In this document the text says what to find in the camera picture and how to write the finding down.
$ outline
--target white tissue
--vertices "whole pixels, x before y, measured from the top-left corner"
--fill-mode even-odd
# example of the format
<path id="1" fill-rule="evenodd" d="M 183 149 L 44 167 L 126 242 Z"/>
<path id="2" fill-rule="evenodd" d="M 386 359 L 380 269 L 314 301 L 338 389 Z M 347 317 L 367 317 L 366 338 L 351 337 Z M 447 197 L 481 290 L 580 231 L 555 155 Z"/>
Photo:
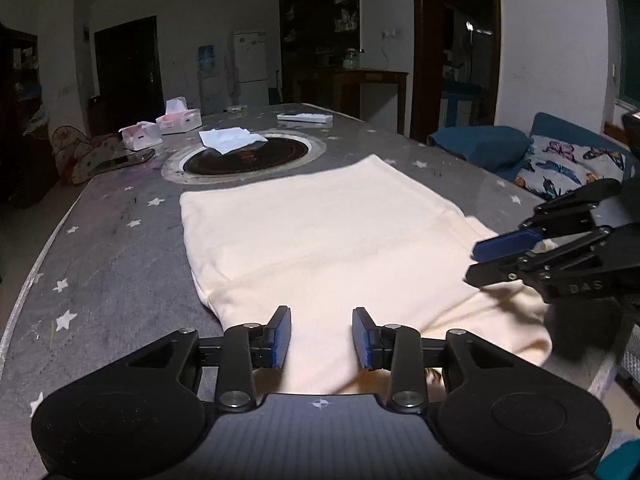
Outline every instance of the white tissue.
<path id="1" fill-rule="evenodd" d="M 207 130 L 200 132 L 202 143 L 208 148 L 219 151 L 222 155 L 238 148 L 243 148 L 261 140 L 267 139 L 260 134 L 252 134 L 244 128 L 224 128 L 223 130 Z"/>
<path id="2" fill-rule="evenodd" d="M 166 102 L 166 111 L 164 114 L 177 114 L 180 112 L 186 112 L 187 109 L 187 99 L 184 97 L 177 97 L 175 99 L 169 99 Z"/>

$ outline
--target tissue box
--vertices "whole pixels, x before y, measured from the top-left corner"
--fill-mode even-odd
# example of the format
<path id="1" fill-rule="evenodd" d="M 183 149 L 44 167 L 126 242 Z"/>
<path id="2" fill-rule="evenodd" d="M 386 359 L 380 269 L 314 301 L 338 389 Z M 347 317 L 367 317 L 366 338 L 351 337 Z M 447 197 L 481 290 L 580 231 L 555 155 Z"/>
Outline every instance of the tissue box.
<path id="1" fill-rule="evenodd" d="M 137 152 L 149 146 L 155 146 L 162 142 L 160 127 L 154 123 L 142 121 L 141 123 L 127 126 L 119 130 L 122 134 L 122 142 L 128 150 Z"/>
<path id="2" fill-rule="evenodd" d="M 187 110 L 187 99 L 175 97 L 166 102 L 166 109 L 162 117 L 156 119 L 162 135 L 183 134 L 202 126 L 202 117 L 197 108 Z"/>
<path id="3" fill-rule="evenodd" d="M 163 115 L 156 119 L 162 135 L 183 134 L 194 128 L 202 126 L 200 110 L 187 110 L 175 114 Z"/>

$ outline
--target table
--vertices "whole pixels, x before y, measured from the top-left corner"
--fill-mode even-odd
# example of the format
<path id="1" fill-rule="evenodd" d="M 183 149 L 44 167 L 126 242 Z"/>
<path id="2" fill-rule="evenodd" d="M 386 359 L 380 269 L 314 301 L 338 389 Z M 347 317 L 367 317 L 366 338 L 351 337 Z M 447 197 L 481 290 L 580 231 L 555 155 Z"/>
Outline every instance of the table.
<path id="1" fill-rule="evenodd" d="M 302 101 L 301 82 L 329 83 L 333 89 L 332 109 L 351 115 L 343 103 L 343 87 L 345 85 L 361 85 L 362 83 L 381 83 L 398 85 L 398 133 L 404 135 L 404 111 L 406 109 L 406 77 L 407 72 L 391 72 L 389 70 L 375 70 L 372 68 L 316 68 L 297 72 L 293 78 L 294 101 Z"/>
<path id="2" fill-rule="evenodd" d="M 353 164 L 375 153 L 388 164 L 456 203 L 496 232 L 513 230 L 541 200 L 438 148 L 335 114 L 331 127 L 278 123 L 284 111 L 317 112 L 303 105 L 249 108 L 203 118 L 201 129 L 277 128 L 313 136 L 326 151 L 298 168 L 246 182 L 315 173 Z M 32 269 L 10 345 L 0 354 L 0 478 L 41 480 L 44 468 L 30 433 L 30 402 L 183 326 L 219 336 L 219 322 L 200 303 L 182 240 L 180 195 L 190 186 L 161 176 L 165 161 L 197 146 L 196 131 L 165 136 L 148 163 L 94 178 L 63 220 L 42 264 Z M 69 328 L 56 318 L 78 314 Z M 554 353 L 545 368 L 601 396 L 616 358 L 620 314 L 583 303 L 552 307 L 547 325 Z M 212 400 L 216 370 L 206 368 L 199 396 Z"/>

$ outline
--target round induction burner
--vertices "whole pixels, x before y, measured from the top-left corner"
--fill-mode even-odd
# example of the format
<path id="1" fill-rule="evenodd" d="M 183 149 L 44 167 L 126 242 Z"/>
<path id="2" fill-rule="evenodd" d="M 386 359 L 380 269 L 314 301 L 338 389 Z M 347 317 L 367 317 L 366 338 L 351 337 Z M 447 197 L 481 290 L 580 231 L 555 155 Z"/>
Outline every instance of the round induction burner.
<path id="1" fill-rule="evenodd" d="M 268 142 L 254 142 L 241 150 L 220 155 L 208 149 L 193 155 L 183 170 L 197 175 L 226 175 L 268 170 L 298 160 L 309 152 L 304 142 L 273 137 Z"/>
<path id="2" fill-rule="evenodd" d="M 221 155 L 201 143 L 174 153 L 162 167 L 162 176 L 178 184 L 218 184 L 265 176 L 308 164 L 326 150 L 315 137 L 287 130 L 260 132 L 267 142 Z"/>

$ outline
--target folded cloth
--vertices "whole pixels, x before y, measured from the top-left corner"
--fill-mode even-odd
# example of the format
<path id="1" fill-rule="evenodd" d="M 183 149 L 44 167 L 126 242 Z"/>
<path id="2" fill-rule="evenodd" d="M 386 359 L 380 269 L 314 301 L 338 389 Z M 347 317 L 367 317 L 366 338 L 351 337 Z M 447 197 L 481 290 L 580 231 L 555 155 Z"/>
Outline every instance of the folded cloth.
<path id="1" fill-rule="evenodd" d="M 533 362 L 551 341 L 532 289 L 463 281 L 476 240 L 494 232 L 372 155 L 322 173 L 186 192 L 184 242 L 202 302 L 223 328 L 291 308 L 275 391 L 359 391 L 351 311 L 443 338 L 465 328 Z"/>
<path id="2" fill-rule="evenodd" d="M 252 134 L 244 128 L 224 128 L 223 130 L 205 130 L 200 132 L 202 143 L 208 148 L 225 153 L 244 148 L 254 142 L 266 142 L 266 137 L 260 134 Z"/>

